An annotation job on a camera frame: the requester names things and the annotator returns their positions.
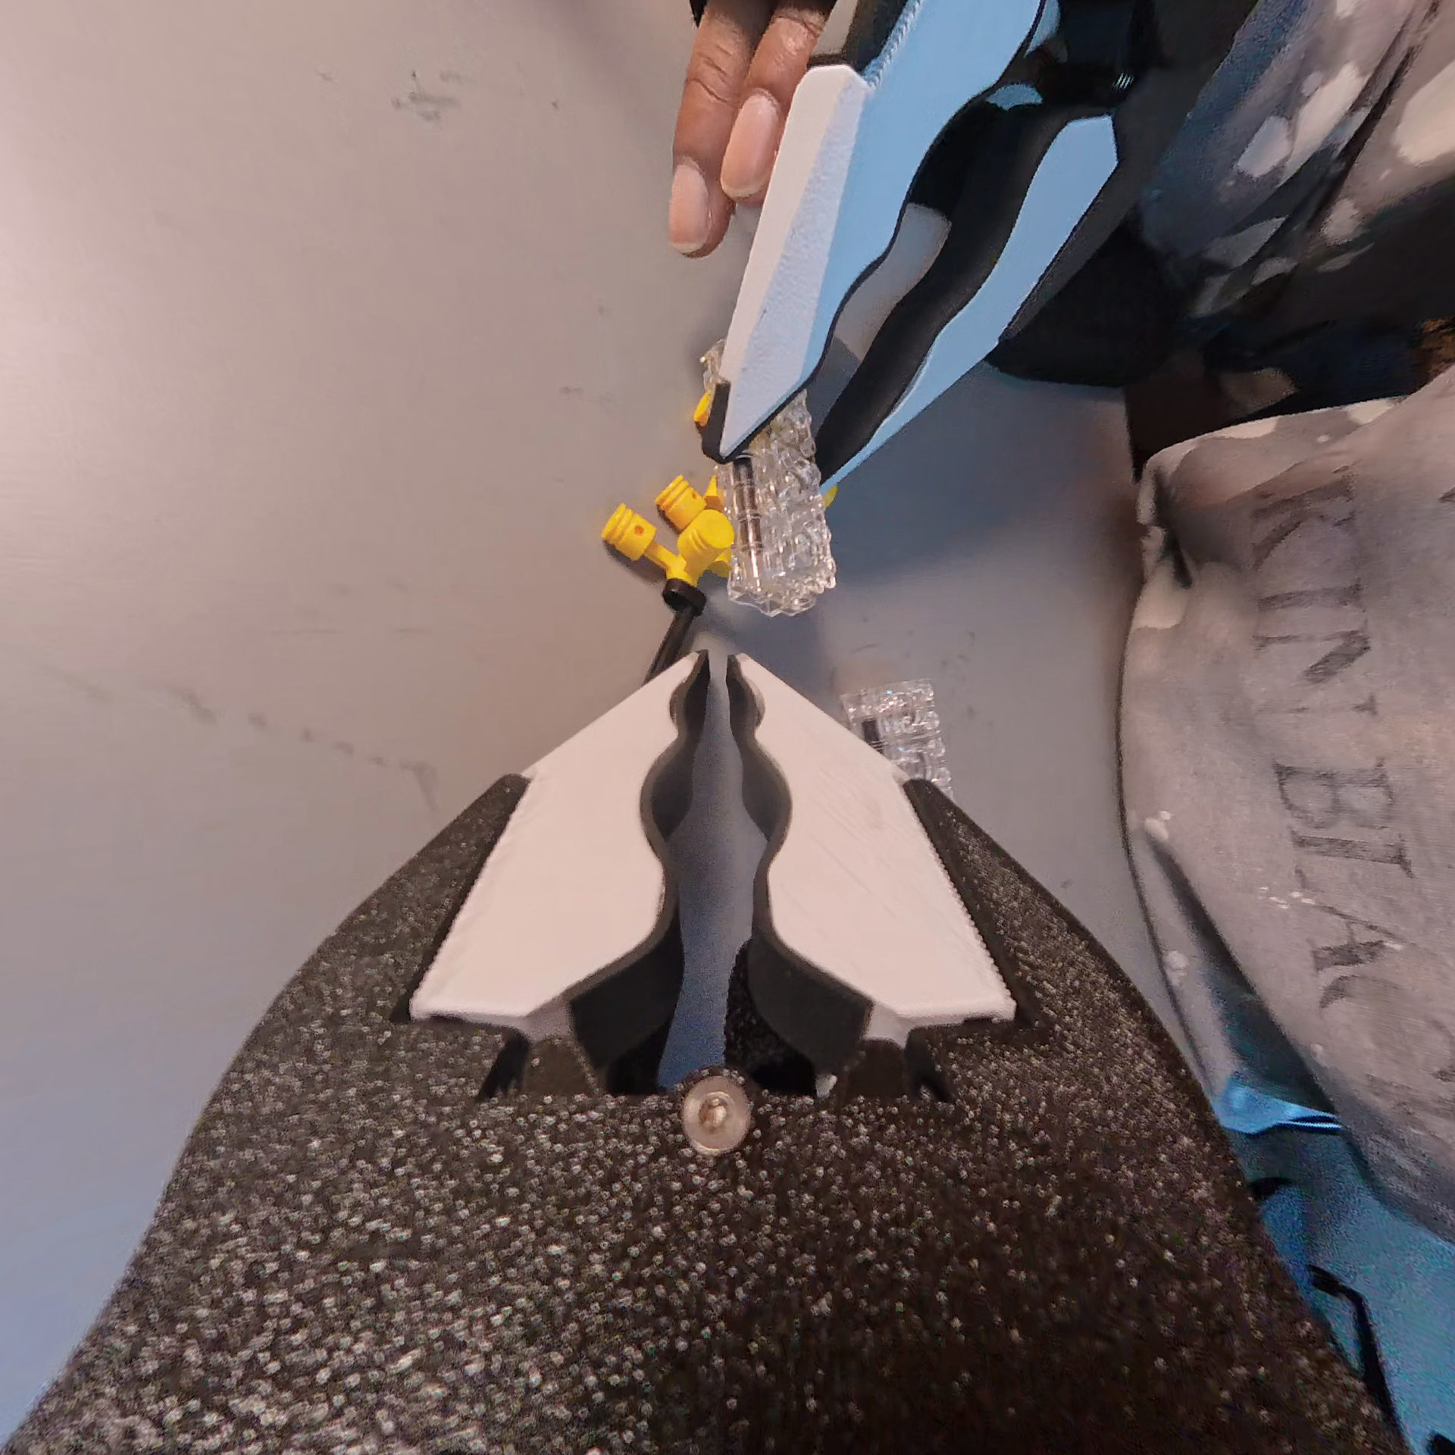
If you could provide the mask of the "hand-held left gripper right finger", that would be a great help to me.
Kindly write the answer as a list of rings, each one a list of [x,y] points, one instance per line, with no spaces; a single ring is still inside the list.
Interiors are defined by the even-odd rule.
[[[813,1089],[869,1045],[1011,1025],[1014,990],[926,825],[908,777],[765,664],[727,666],[744,805],[765,838],[746,983]]]

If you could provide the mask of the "clear toy cylinder block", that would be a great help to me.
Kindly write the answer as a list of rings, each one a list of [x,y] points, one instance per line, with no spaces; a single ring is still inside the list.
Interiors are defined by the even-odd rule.
[[[768,616],[801,614],[836,586],[832,531],[808,391],[799,391],[716,467],[733,524],[727,592]]]
[[[848,725],[907,777],[953,798],[953,774],[941,732],[934,683],[908,678],[841,696]]]

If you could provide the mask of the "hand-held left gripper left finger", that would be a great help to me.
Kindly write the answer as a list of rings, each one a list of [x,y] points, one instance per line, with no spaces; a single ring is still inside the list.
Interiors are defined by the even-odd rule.
[[[668,839],[694,799],[711,666],[681,657],[522,779],[411,992],[416,1021],[572,1037],[591,1063],[659,1063],[685,945]]]

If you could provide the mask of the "person's grey hoodie torso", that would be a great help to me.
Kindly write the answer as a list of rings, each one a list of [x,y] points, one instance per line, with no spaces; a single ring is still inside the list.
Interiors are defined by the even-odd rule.
[[[1454,384],[1267,417],[1142,470],[1121,798],[1234,1130],[1352,1137],[1452,1239]]]

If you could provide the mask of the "person's right forearm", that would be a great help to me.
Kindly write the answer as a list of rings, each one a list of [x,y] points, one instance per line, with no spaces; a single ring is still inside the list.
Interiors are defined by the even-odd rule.
[[[1220,372],[1452,316],[1454,3],[1255,3],[1140,230]]]

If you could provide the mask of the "yellow piston crankshaft assembly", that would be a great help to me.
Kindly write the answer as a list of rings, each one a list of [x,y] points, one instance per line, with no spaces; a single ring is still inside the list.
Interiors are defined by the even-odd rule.
[[[669,623],[647,678],[659,677],[685,654],[706,609],[704,580],[721,576],[727,581],[735,543],[735,528],[725,512],[716,472],[706,489],[697,489],[683,476],[671,479],[657,495],[655,508],[675,529],[675,541],[662,541],[657,524],[628,503],[621,503],[604,528],[604,541],[610,550],[631,562],[647,562],[662,574]]]

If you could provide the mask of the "light blue cloth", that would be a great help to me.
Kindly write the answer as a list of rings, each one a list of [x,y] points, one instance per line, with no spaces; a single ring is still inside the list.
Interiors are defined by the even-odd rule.
[[[1246,1085],[1215,1111],[1341,1352],[1411,1449],[1452,1451],[1452,1243],[1381,1194],[1334,1115]]]

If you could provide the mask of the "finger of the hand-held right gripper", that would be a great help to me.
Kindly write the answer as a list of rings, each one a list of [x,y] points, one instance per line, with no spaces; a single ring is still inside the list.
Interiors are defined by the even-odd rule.
[[[721,353],[704,451],[728,460],[799,394],[891,249],[945,127],[1047,30],[1040,1],[858,3],[798,86]]]
[[[1116,172],[1108,112],[1000,112],[976,145],[948,233],[898,299],[818,432],[827,484],[985,360]]]

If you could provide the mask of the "person's right hand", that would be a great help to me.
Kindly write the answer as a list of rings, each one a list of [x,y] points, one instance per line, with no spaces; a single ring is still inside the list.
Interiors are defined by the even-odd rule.
[[[763,204],[832,6],[702,3],[673,141],[668,233],[678,252],[711,254],[737,211]]]

